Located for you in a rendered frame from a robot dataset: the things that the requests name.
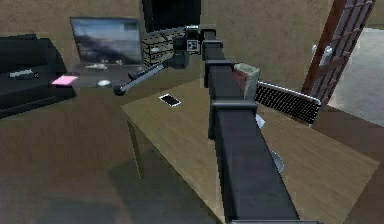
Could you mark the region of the brown room door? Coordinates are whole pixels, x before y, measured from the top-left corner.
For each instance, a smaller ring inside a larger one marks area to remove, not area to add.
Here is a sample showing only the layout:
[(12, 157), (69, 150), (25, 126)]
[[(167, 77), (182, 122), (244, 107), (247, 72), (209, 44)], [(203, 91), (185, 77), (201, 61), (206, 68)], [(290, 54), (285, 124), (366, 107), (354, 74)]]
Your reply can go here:
[[(322, 35), (317, 44), (301, 92), (328, 104), (376, 0), (333, 0)], [(327, 46), (333, 48), (322, 66), (319, 65)]]

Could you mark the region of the black television set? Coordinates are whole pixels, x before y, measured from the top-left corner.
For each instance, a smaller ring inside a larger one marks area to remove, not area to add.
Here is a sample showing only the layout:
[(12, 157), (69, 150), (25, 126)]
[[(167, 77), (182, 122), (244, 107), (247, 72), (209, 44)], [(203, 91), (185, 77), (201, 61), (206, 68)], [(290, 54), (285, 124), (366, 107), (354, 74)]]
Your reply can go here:
[(199, 25), (201, 0), (141, 0), (148, 33)]

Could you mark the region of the grey remote control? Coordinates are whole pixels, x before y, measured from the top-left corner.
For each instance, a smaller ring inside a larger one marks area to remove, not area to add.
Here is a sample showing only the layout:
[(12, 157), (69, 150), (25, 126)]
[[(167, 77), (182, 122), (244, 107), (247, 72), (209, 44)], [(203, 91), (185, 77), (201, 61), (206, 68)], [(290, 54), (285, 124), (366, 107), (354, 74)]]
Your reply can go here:
[(27, 69), (27, 70), (12, 72), (9, 74), (9, 77), (11, 79), (16, 79), (16, 80), (31, 80), (31, 79), (38, 79), (39, 73), (34, 72), (31, 69)]

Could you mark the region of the black keyboard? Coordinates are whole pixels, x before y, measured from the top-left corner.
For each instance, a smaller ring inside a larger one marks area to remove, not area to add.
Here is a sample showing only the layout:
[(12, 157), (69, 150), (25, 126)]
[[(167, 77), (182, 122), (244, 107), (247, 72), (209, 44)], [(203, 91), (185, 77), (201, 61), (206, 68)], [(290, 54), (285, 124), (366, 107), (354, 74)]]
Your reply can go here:
[(261, 81), (257, 84), (256, 101), (309, 125), (314, 123), (321, 107), (317, 98)]

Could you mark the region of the wooden table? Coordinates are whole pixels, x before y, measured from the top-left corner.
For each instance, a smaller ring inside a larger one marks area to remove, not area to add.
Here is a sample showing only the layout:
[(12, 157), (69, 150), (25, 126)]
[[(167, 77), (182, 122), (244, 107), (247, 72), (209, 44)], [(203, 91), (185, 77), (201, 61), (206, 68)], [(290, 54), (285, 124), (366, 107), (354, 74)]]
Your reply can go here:
[[(167, 93), (181, 104), (170, 107), (155, 93), (122, 110), (223, 223), (215, 147), (207, 138), (208, 90), (195, 80)], [(273, 109), (260, 106), (258, 113), (268, 147), (283, 160), (281, 176), (299, 216), (343, 224), (379, 162)]]

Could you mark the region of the grey round plate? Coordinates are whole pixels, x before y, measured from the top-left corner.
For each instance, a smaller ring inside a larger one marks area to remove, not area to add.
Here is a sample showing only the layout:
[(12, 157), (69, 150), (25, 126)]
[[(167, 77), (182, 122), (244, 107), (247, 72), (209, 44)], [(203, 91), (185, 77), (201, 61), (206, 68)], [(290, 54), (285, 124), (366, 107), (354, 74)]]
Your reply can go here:
[(282, 173), (284, 170), (284, 162), (283, 162), (282, 158), (274, 151), (270, 151), (270, 153), (271, 153), (273, 161), (274, 161), (274, 163), (278, 169), (278, 172)]

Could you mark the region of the pink flat pad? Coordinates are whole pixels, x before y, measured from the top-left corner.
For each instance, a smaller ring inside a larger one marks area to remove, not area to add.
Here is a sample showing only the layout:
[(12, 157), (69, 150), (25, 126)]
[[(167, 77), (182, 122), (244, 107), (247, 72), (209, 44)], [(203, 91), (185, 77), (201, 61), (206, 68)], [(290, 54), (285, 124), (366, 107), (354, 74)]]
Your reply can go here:
[(78, 79), (78, 76), (73, 75), (62, 75), (51, 82), (52, 86), (55, 87), (70, 87)]

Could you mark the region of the black laptop with stickers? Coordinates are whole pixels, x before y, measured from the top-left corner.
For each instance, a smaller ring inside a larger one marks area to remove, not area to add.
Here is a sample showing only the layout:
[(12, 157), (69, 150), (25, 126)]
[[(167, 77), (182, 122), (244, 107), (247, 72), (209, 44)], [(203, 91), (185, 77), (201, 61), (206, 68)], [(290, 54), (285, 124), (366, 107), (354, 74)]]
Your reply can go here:
[(73, 87), (125, 84), (145, 69), (140, 21), (121, 17), (71, 17), (79, 62)]

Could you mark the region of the grey and red box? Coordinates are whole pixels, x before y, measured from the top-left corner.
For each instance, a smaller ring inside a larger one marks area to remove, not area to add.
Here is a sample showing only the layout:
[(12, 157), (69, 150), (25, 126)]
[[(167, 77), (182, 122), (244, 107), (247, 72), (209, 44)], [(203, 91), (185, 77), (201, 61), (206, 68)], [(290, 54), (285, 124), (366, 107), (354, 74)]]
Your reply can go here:
[(257, 67), (237, 63), (234, 65), (233, 78), (239, 84), (245, 100), (255, 100), (261, 70)]

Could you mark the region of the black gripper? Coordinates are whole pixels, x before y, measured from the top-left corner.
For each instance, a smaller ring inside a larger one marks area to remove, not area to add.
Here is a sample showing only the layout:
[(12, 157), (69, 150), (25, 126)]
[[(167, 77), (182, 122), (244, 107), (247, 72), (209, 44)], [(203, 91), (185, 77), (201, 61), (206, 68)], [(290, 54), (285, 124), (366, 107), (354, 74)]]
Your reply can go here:
[(175, 36), (173, 38), (173, 56), (172, 59), (163, 60), (154, 64), (136, 74), (129, 74), (131, 79), (128, 83), (113, 87), (113, 92), (117, 96), (123, 96), (130, 88), (156, 75), (158, 72), (168, 68), (171, 64), (174, 69), (185, 69), (189, 63), (189, 53), (186, 47), (184, 36)]

